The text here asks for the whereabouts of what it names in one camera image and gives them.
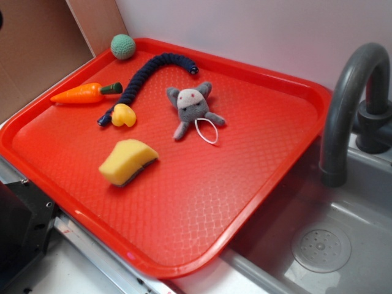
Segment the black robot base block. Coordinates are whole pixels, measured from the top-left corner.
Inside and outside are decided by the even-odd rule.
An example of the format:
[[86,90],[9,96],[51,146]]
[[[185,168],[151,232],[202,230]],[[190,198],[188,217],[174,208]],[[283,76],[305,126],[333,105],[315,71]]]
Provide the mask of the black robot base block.
[[1,291],[46,252],[57,205],[33,182],[1,183]]

